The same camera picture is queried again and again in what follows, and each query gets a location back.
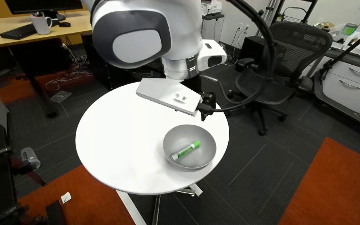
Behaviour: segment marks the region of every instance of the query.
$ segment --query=black office chair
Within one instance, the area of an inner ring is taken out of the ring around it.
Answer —
[[[257,112],[260,118],[260,135],[268,132],[263,110],[270,110],[279,114],[279,120],[284,122],[287,114],[275,109],[288,102],[298,92],[300,85],[300,74],[303,70],[324,57],[332,47],[332,37],[310,25],[298,23],[277,23],[270,28],[277,42],[277,68],[270,78],[264,93],[249,108]],[[244,70],[237,79],[237,88],[243,95],[252,95],[265,78],[260,74],[260,68],[254,68],[254,60],[239,60],[239,70]]]

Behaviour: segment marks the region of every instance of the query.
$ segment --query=chair wheel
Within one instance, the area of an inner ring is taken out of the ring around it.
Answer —
[[[279,122],[285,122],[288,119],[288,117],[283,115],[283,117],[279,117],[278,119],[279,119]]]
[[[259,134],[260,137],[265,137],[267,133],[268,133],[268,129],[265,129],[265,130],[258,130],[258,134]]]
[[[229,90],[227,95],[228,95],[229,99],[233,99],[234,98],[234,92]]]
[[[320,104],[319,104],[319,108],[327,110],[327,109],[329,109],[330,107],[329,107],[329,104],[327,104],[327,103],[320,103]]]

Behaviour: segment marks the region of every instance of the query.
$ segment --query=desk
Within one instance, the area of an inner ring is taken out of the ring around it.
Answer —
[[[223,113],[202,122],[137,95],[139,83],[118,88],[97,100],[77,130],[77,150],[85,169],[105,185],[137,195],[162,195],[198,183],[224,157],[229,124]],[[200,170],[184,170],[165,159],[163,140],[174,127],[194,124],[217,142],[217,155]]]
[[[23,72],[27,74],[33,89],[35,90],[35,93],[40,97],[42,100],[42,107],[43,110],[45,112],[47,117],[55,117],[57,115],[57,110],[54,109],[54,107],[52,105],[52,103],[49,102],[49,99],[47,98],[44,90],[40,88],[40,85],[38,84],[38,82],[35,80],[35,77],[39,75],[38,74],[38,68],[33,67],[32,63],[29,63],[28,58],[30,60],[39,60],[42,65],[45,65],[45,63],[43,63],[42,59],[39,59],[38,57],[40,55],[40,53],[34,53],[33,55],[30,54],[30,50],[34,50],[33,44],[38,43],[38,42],[44,42],[43,47],[44,49],[49,49],[50,43],[47,43],[48,40],[52,42],[53,39],[58,39],[62,37],[67,37],[67,35],[74,35],[74,34],[90,34],[92,33],[92,25],[90,25],[90,14],[87,10],[77,10],[77,12],[70,12],[67,13],[67,22],[69,22],[72,24],[70,28],[59,28],[59,27],[54,27],[52,29],[52,33],[48,35],[39,35],[39,34],[34,34],[32,37],[20,39],[20,40],[12,40],[12,39],[3,39],[0,37],[0,47],[9,47],[12,53],[15,55],[18,63],[20,64]],[[15,17],[15,18],[4,18],[0,19],[0,34],[27,24],[30,24],[30,17]],[[65,50],[60,49],[63,52],[63,55],[57,55],[54,57],[54,59],[48,58],[49,60],[55,60],[60,64],[65,64]]]
[[[90,13],[88,10],[77,10],[64,14],[65,22],[72,24],[70,28],[54,27],[52,33],[48,35],[34,34],[20,40],[3,39],[0,37],[0,47],[20,45],[27,43],[35,43],[48,39],[57,39],[60,37],[75,35],[75,34],[92,34]],[[15,17],[15,18],[2,18],[0,19],[0,34],[27,24],[30,24],[30,15]]]

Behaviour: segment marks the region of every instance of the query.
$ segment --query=table leg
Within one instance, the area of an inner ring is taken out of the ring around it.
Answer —
[[[182,193],[182,194],[187,194],[192,197],[195,197],[195,195],[200,197],[203,194],[203,190],[197,184],[192,184],[189,188],[180,189],[177,193]]]
[[[12,164],[12,169],[18,173],[18,174],[23,174],[25,173],[32,180],[34,180],[35,183],[38,183],[39,185],[42,187],[45,187],[47,183],[35,173],[35,172],[28,172],[25,168],[25,164],[19,160],[18,158],[15,157],[12,157],[10,158],[10,164]]]
[[[58,115],[58,112],[54,108],[53,103],[48,99],[47,94],[39,85],[39,83],[35,80],[33,75],[27,75],[27,77],[32,84],[32,88],[39,95],[39,99],[42,100],[43,112],[45,113],[47,118],[55,118]]]
[[[27,74],[32,88],[38,94],[43,110],[48,118],[58,115],[57,109],[49,100],[35,77],[53,74],[70,68],[70,57],[62,48],[60,39],[44,40],[10,47],[17,63]]]
[[[153,225],[158,225],[158,223],[159,223],[160,199],[162,199],[162,195],[157,195],[155,207],[154,207]]]

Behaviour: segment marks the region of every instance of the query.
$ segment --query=wooden desk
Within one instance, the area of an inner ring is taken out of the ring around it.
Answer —
[[[89,12],[73,10],[73,12],[65,13],[64,15],[67,17],[67,22],[72,24],[70,28],[54,27],[52,29],[52,33],[48,35],[34,34],[20,40],[3,39],[0,37],[0,48],[3,47],[10,48],[13,55],[17,58],[17,62],[20,64],[23,72],[27,74],[33,89],[39,95],[42,104],[43,104],[42,105],[43,110],[48,118],[54,118],[58,114],[58,112],[54,109],[53,104],[49,102],[44,90],[40,88],[40,85],[35,80],[35,77],[42,75],[42,74],[39,72],[35,72],[34,69],[30,69],[32,63],[28,63],[27,59],[35,59],[44,65],[43,59],[39,59],[38,57],[34,57],[34,54],[32,55],[29,53],[29,50],[34,50],[34,47],[30,47],[32,43],[44,42],[43,47],[48,48],[47,42],[53,42],[53,39],[59,39],[62,37],[75,35],[75,34],[92,34]],[[28,25],[30,23],[32,23],[30,15],[3,18],[0,19],[0,34],[8,30],[13,30],[15,28],[23,27],[23,25]]]
[[[90,25],[90,13],[88,10],[77,10],[69,12],[64,14],[67,17],[65,22],[72,24],[70,28],[60,28],[54,27],[50,34],[48,35],[39,35],[34,34],[32,37],[13,40],[13,39],[3,39],[0,37],[0,47],[12,47],[12,45],[20,45],[25,43],[35,43],[48,39],[57,39],[60,37],[75,35],[75,34],[92,34],[92,25]],[[15,28],[30,24],[30,15],[27,17],[15,17],[15,18],[2,18],[0,19],[0,34],[8,30],[13,30]]]

